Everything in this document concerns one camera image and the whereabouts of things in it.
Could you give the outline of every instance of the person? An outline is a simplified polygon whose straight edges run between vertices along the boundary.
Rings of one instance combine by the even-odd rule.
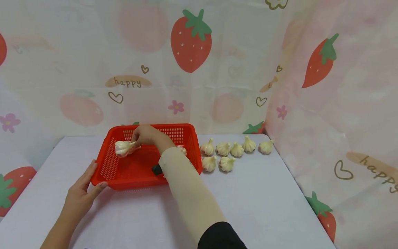
[[[161,155],[159,165],[177,202],[182,220],[198,249],[247,249],[227,222],[213,194],[205,186],[189,159],[164,133],[150,125],[140,125],[132,135],[135,146],[155,145]],[[68,190],[65,204],[40,249],[67,249],[73,232],[90,210],[106,182],[88,191],[97,167],[93,160],[84,174]]]

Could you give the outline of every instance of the hand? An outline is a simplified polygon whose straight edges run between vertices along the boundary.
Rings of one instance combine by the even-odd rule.
[[[60,217],[71,220],[77,225],[90,210],[95,198],[108,186],[107,182],[102,182],[87,192],[96,168],[97,163],[93,160],[83,175],[69,188]]]
[[[150,125],[140,125],[134,130],[131,141],[135,142],[134,148],[138,148],[142,144],[155,145],[156,141],[164,136],[164,133]]]
[[[131,141],[135,142],[134,148],[138,148],[142,144],[155,145],[160,154],[170,147],[175,147],[173,141],[166,134],[150,125],[137,127],[133,132]]]

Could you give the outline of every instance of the left hand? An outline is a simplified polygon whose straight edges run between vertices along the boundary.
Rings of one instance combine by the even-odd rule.
[[[96,168],[97,163],[93,160],[83,175],[69,188],[61,212],[61,216],[65,220],[74,221],[77,225],[90,210],[95,198],[108,186],[107,182],[102,182],[87,192],[90,179]]]

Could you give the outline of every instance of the forearm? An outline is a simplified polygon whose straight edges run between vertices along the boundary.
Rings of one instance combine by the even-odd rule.
[[[77,225],[77,221],[64,217],[61,214],[40,249],[68,249]]]
[[[160,166],[177,201],[180,214],[193,240],[198,244],[211,225],[224,222],[226,218],[188,158],[178,149],[171,148],[163,153]]]
[[[155,140],[155,146],[158,148],[160,154],[163,154],[165,150],[171,147],[175,147],[176,145],[173,141],[164,133],[160,133]]]

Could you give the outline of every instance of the garlic skin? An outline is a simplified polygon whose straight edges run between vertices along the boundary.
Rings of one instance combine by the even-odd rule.
[[[204,157],[202,159],[202,167],[205,171],[207,172],[212,172],[214,171],[214,169],[216,168],[216,160],[217,157],[213,156],[213,157]]]
[[[212,156],[214,153],[213,138],[211,138],[207,143],[200,146],[200,151],[202,154],[207,156]]]
[[[179,146],[177,146],[177,148],[179,148],[181,150],[181,152],[184,153],[184,155],[187,155],[187,150],[184,148],[184,146],[179,145]]]
[[[219,162],[220,169],[224,172],[230,172],[234,167],[235,157],[222,157]]]
[[[234,157],[241,157],[241,156],[243,156],[244,149],[243,149],[243,147],[240,144],[235,142],[232,145],[232,148],[231,148],[230,152],[231,152],[231,155],[233,155]]]
[[[230,143],[219,143],[216,146],[216,153],[220,156],[226,157],[229,154],[229,147],[231,146]]]
[[[269,155],[272,152],[273,140],[262,142],[258,145],[258,151]]]
[[[118,157],[126,157],[127,155],[133,153],[134,151],[138,150],[141,148],[138,147],[136,149],[133,148],[133,145],[135,142],[129,142],[129,141],[117,141],[115,143],[115,153]]]
[[[242,144],[242,147],[246,152],[253,152],[256,149],[256,143],[249,136],[245,136],[245,142]]]

